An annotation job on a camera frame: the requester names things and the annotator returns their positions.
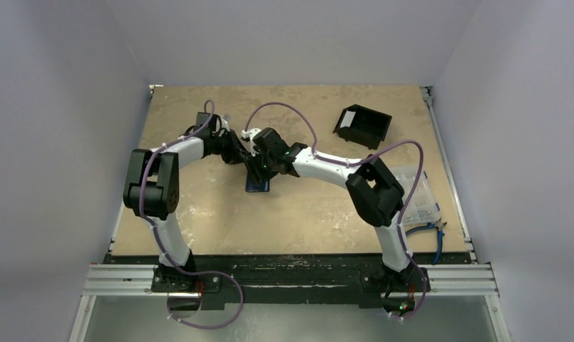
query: gray wall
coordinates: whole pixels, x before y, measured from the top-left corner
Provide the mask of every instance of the gray wall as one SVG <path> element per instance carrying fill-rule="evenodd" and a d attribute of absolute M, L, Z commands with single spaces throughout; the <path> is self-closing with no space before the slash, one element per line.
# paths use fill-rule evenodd
<path fill-rule="evenodd" d="M 513 337 L 574 341 L 574 1 L 482 1 L 435 94 Z"/>
<path fill-rule="evenodd" d="M 106 3 L 0 0 L 0 341 L 65 341 L 147 83 Z"/>
<path fill-rule="evenodd" d="M 431 85 L 480 0 L 108 0 L 149 83 Z"/>

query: wooden tabletop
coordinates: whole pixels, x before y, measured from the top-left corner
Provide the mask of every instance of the wooden tabletop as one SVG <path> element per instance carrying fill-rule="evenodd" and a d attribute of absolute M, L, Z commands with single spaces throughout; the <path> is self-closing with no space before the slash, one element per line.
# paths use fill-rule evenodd
<path fill-rule="evenodd" d="M 343 108 L 352 104 L 392 115 L 386 140 L 379 146 L 415 139 L 424 148 L 424 169 L 442 220 L 447 221 L 443 252 L 464 252 L 461 223 L 453 203 L 430 117 L 418 86 L 287 85 L 157 87 L 150 104 L 140 147 L 168 143 L 194 124 L 207 99 L 217 114 L 231 116 L 238 133 L 260 104 L 281 101 L 307 116 L 318 135 L 318 151 L 364 158 L 367 147 L 333 134 Z M 294 113 L 283 107 L 262 109 L 251 128 L 274 128 L 290 145 L 311 145 L 312 135 Z M 404 145 L 381 156 L 388 167 L 412 165 L 419 154 Z M 375 231 L 360 219 L 346 190 L 314 179 L 278 175 L 270 191 L 245 192 L 244 165 L 226 165 L 211 155 L 180 170 L 178 221 L 184 240 L 196 254 L 303 254 L 380 252 Z M 436 249 L 435 232 L 409 238 L 415 252 Z M 123 209 L 113 255 L 157 254 L 144 221 Z"/>

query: blue-handled pliers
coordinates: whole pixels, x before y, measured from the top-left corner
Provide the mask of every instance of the blue-handled pliers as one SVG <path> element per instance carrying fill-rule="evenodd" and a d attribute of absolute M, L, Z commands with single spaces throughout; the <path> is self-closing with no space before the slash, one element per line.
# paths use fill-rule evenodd
<path fill-rule="evenodd" d="M 434 260 L 431 263 L 432 265 L 438 264 L 438 260 L 440 259 L 440 255 L 442 254 L 442 238 L 444 237 L 443 229 L 444 226 L 446 226 L 446 223 L 448 222 L 442 223 L 442 219 L 439 219 L 435 223 L 428 223 L 425 226 L 414 227 L 406 231 L 406 235 L 409 236 L 410 234 L 414 234 L 423 230 L 436 229 L 436 239 L 438 241 L 438 247 L 436 248 L 436 256 L 434 257 Z"/>

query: dark blue object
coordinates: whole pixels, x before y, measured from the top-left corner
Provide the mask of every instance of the dark blue object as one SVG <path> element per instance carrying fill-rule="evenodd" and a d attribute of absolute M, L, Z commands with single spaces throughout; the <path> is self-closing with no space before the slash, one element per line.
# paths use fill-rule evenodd
<path fill-rule="evenodd" d="M 263 183 L 256 184 L 251 179 L 251 174 L 247 172 L 247 182 L 245 183 L 246 192 L 269 192 L 270 191 L 270 181 L 267 180 Z"/>

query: black bin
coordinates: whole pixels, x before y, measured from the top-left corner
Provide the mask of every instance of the black bin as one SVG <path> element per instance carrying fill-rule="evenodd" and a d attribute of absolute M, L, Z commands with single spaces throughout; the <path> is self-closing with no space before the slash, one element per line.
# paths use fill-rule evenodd
<path fill-rule="evenodd" d="M 361 105 L 351 105 L 342 111 L 333 133 L 346 141 L 351 140 L 376 150 L 379 143 L 385 140 L 390 122 L 390 115 Z"/>

